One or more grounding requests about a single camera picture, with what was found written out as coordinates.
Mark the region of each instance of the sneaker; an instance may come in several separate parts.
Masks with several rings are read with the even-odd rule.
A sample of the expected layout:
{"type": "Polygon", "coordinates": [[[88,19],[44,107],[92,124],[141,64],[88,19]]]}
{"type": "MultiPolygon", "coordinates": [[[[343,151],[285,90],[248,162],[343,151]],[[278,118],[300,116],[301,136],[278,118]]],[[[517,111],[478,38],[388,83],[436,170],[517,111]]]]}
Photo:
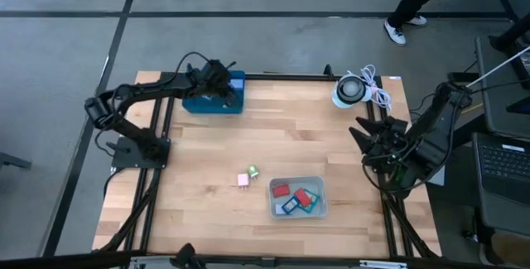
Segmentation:
{"type": "Polygon", "coordinates": [[[413,26],[425,26],[427,24],[427,19],[422,16],[415,16],[412,19],[406,21],[405,23],[413,26]]]}
{"type": "Polygon", "coordinates": [[[401,28],[394,28],[388,24],[388,21],[384,22],[384,28],[387,30],[388,37],[395,42],[398,46],[404,46],[407,41],[405,41],[405,36],[403,35],[403,30],[401,28]]]}

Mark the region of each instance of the concrete floor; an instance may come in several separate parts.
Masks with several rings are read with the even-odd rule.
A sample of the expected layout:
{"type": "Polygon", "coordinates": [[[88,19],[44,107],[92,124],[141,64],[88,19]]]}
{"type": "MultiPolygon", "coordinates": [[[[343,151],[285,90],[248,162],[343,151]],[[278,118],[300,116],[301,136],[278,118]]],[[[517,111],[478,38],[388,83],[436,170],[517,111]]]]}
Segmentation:
{"type": "MultiPolygon", "coordinates": [[[[0,0],[1,10],[121,11],[125,0],[0,0]]],[[[514,1],[523,15],[528,0],[514,1]]],[[[399,0],[134,0],[133,11],[391,12],[399,0]]],[[[425,12],[501,12],[499,0],[432,0],[425,12]]],[[[0,151],[31,159],[30,171],[0,171],[0,259],[35,256],[83,126],[83,101],[94,93],[117,18],[0,17],[0,151]]],[[[128,19],[108,82],[133,82],[139,70],[173,70],[199,50],[247,72],[320,74],[374,64],[401,75],[410,107],[474,60],[473,40],[510,26],[496,20],[430,20],[405,28],[397,47],[383,19],[134,18],[128,19]]],[[[102,141],[113,139],[104,136],[102,141]]],[[[110,158],[90,145],[58,254],[88,252],[103,200],[110,158]]],[[[476,261],[476,247],[459,232],[469,210],[434,202],[446,257],[476,261]],[[451,220],[452,212],[463,217],[451,220]]]]}

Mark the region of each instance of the blue box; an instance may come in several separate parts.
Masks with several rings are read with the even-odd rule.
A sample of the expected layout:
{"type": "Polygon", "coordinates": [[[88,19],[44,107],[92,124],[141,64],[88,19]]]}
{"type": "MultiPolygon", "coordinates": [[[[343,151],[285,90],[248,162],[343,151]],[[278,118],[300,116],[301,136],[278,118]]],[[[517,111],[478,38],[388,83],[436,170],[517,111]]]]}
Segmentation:
{"type": "Polygon", "coordinates": [[[226,113],[243,112],[245,73],[242,70],[230,70],[230,84],[234,87],[236,103],[232,107],[224,106],[224,99],[220,97],[196,97],[182,100],[182,107],[190,113],[226,113]]]}

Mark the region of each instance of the clear plastic container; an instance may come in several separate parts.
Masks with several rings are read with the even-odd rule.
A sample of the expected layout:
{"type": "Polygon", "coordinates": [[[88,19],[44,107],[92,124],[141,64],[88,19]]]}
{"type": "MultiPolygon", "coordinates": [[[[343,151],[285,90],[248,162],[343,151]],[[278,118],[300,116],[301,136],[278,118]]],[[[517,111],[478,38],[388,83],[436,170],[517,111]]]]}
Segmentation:
{"type": "Polygon", "coordinates": [[[292,177],[292,178],[275,178],[272,179],[268,186],[268,195],[270,202],[271,215],[275,219],[303,219],[303,218],[323,218],[328,214],[328,202],[325,198],[324,180],[319,176],[292,177]],[[280,185],[289,185],[291,193],[275,198],[272,195],[272,189],[280,185]],[[284,205],[298,189],[306,189],[320,198],[310,213],[295,208],[290,214],[276,214],[276,204],[284,205]]]}

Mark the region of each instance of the wooden table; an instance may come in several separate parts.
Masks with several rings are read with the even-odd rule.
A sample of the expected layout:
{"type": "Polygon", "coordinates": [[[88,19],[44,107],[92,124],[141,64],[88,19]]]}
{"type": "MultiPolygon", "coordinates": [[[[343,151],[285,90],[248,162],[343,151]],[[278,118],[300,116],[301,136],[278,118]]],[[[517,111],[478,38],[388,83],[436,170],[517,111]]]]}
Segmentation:
{"type": "MultiPolygon", "coordinates": [[[[154,82],[160,72],[139,72],[137,82],[154,82]]],[[[400,79],[383,77],[392,95],[391,115],[409,120],[400,79]]],[[[284,257],[388,257],[379,192],[361,170],[361,152],[348,132],[367,117],[363,103],[339,109],[330,99],[333,82],[248,80],[241,115],[191,115],[176,100],[171,153],[162,171],[149,239],[149,252],[175,253],[192,243],[200,254],[284,257]],[[248,190],[237,174],[260,170],[248,190]],[[329,212],[323,219],[275,220],[268,207],[268,183],[277,177],[324,178],[329,212]]],[[[137,103],[128,119],[148,127],[154,102],[137,103]]],[[[161,127],[165,109],[161,111],[161,127]]],[[[110,182],[94,248],[102,247],[130,213],[138,169],[110,182]]],[[[406,199],[412,226],[436,253],[438,237],[424,186],[406,199]]],[[[133,247],[139,246],[143,219],[133,247]]],[[[394,221],[398,250],[399,225],[394,221]]]]}

